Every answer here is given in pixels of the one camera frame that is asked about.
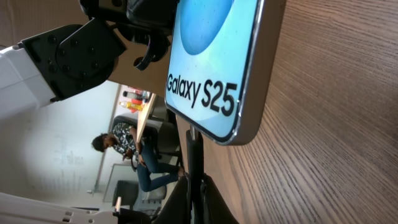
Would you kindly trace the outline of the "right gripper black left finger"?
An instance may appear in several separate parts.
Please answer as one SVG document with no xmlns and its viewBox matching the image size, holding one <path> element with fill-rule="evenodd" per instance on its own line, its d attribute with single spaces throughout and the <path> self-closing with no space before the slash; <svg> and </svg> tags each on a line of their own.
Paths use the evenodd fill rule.
<svg viewBox="0 0 398 224">
<path fill-rule="evenodd" d="M 179 179 L 153 224 L 189 224 L 189 178 Z"/>
</svg>

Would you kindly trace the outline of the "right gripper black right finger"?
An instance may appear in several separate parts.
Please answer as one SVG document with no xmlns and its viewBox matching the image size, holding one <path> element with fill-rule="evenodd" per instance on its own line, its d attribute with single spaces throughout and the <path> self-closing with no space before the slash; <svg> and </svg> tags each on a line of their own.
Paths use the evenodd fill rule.
<svg viewBox="0 0 398 224">
<path fill-rule="evenodd" d="M 239 224 L 229 210 L 213 179 L 206 174 L 201 183 L 201 201 L 205 224 Z"/>
</svg>

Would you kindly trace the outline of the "Galaxy S25 smartphone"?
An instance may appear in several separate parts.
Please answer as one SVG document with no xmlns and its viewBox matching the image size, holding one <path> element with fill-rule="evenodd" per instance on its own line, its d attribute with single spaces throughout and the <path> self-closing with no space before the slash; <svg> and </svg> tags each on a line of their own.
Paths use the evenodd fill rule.
<svg viewBox="0 0 398 224">
<path fill-rule="evenodd" d="M 285 0 L 181 0 L 165 103 L 224 146 L 256 136 L 266 102 Z"/>
</svg>

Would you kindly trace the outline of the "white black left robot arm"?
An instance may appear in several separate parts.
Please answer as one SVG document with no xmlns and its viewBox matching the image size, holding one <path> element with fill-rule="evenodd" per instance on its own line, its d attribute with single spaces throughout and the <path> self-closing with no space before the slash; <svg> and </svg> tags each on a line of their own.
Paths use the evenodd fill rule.
<svg viewBox="0 0 398 224">
<path fill-rule="evenodd" d="M 177 0 L 80 1 L 88 16 L 1 50 L 1 119 L 78 95 L 105 82 L 126 50 L 146 45 L 133 66 L 145 70 L 168 52 Z"/>
</svg>

